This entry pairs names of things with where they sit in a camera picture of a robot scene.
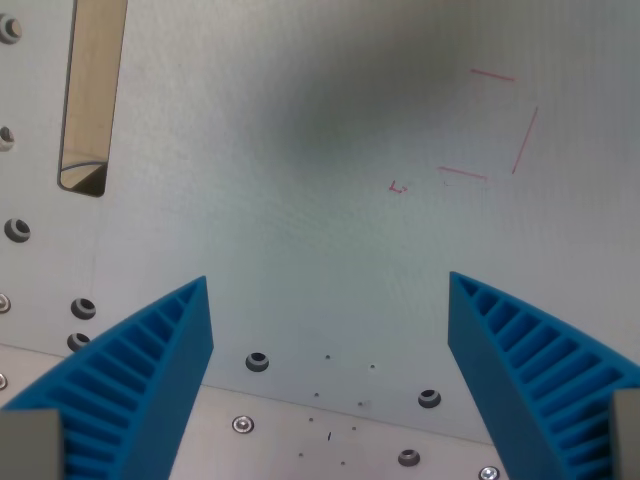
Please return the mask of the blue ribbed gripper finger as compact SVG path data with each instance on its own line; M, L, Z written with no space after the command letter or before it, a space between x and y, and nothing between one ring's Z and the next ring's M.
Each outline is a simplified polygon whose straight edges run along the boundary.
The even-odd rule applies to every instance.
M67 479L166 479L213 349L199 277L90 340L3 408L60 414Z
M509 478L613 478L609 405L638 386L637 364L457 272L448 346Z

